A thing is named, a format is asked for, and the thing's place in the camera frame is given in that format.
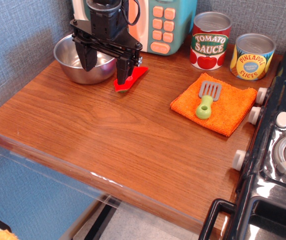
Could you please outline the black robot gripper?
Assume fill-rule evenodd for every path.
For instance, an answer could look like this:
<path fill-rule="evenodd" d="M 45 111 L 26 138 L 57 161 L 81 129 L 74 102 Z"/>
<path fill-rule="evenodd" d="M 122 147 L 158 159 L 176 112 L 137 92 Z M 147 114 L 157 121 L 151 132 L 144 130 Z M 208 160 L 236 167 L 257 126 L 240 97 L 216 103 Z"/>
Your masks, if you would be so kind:
<path fill-rule="evenodd" d="M 97 64 L 97 51 L 113 58 L 116 63 L 117 83 L 124 85 L 132 75 L 134 61 L 140 59 L 142 44 L 128 30 L 137 24 L 140 12 L 133 22 L 129 20 L 129 1 L 127 0 L 89 0 L 90 20 L 72 20 L 73 41 L 85 71 L 91 71 Z"/>

